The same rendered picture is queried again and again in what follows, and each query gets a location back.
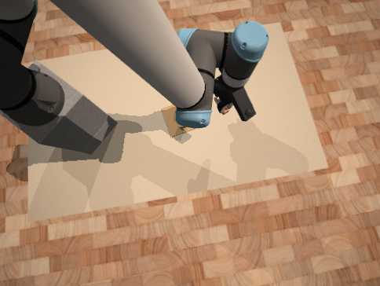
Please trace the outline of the tan mat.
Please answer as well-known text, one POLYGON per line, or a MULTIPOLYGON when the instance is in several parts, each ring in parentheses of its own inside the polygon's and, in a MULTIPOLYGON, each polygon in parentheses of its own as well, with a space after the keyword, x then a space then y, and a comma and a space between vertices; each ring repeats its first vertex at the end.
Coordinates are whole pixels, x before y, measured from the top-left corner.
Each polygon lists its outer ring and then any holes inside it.
POLYGON ((164 118, 166 120, 166 124, 168 126, 168 129, 170 131, 171 137, 182 134, 184 132, 187 132, 189 130, 193 130, 195 128, 179 128, 179 124, 176 122, 176 113, 177 107, 175 107, 173 104, 171 106, 161 108, 164 118))

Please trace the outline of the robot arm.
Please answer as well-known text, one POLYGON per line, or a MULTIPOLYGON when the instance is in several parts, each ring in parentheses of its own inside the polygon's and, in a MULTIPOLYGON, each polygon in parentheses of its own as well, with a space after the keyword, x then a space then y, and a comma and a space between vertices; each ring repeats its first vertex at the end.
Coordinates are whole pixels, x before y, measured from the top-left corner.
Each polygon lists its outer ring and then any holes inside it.
MULTIPOLYGON (((269 43, 265 27, 251 20, 234 32, 176 33, 157 0, 50 1, 177 107, 183 127, 210 124, 216 68, 227 85, 244 86, 269 43)), ((0 110, 32 127, 64 107, 58 81, 21 64, 37 12, 38 0, 0 0, 0 110)))

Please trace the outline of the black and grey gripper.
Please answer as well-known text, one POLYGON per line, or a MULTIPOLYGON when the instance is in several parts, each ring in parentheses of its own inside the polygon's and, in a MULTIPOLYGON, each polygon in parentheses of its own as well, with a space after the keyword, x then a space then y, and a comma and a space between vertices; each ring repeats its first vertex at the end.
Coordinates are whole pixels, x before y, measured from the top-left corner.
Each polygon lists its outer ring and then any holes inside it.
POLYGON ((220 71, 221 75, 214 80, 214 95, 216 96, 214 97, 214 101, 217 104, 217 110, 219 113, 224 113, 226 107, 230 109, 233 106, 233 103, 226 90, 240 90, 245 85, 241 87, 231 87, 227 85, 222 78, 223 68, 219 68, 218 70, 220 71), (228 88, 226 88, 224 84, 228 88), (219 99, 217 99, 217 97, 219 97, 219 99))

